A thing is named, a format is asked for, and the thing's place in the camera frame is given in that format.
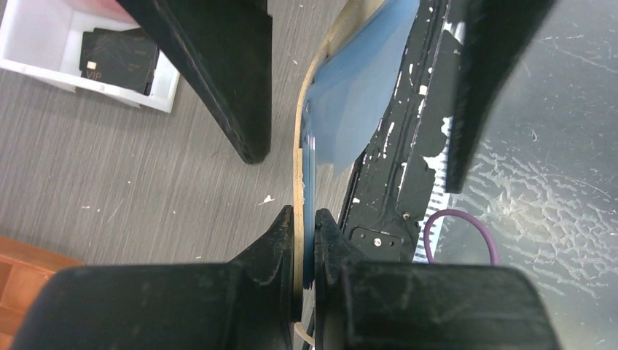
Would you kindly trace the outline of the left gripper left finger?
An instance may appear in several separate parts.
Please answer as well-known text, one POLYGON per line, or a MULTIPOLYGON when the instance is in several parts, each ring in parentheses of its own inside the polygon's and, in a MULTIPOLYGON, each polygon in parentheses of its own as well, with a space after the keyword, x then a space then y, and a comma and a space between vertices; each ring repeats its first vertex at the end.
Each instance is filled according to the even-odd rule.
POLYGON ((229 262, 58 271, 14 349, 291 349, 293 209, 229 262))

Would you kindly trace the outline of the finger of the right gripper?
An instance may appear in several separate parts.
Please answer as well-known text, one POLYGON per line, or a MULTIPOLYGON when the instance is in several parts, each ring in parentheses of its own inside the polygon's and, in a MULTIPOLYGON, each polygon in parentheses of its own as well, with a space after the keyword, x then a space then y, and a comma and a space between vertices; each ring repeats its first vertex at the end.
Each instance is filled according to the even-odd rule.
POLYGON ((141 0, 120 6, 198 94, 244 163, 272 133, 273 19, 267 0, 141 0))
POLYGON ((468 1, 445 190, 460 193, 494 102, 554 1, 468 1))

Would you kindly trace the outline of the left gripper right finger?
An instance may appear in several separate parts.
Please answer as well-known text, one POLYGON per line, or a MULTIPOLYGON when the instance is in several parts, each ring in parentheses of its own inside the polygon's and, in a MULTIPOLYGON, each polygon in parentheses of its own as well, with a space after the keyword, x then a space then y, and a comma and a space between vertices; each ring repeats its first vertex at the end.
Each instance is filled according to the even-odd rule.
POLYGON ((317 349, 559 349, 534 285, 514 268, 369 260, 316 212, 317 349))

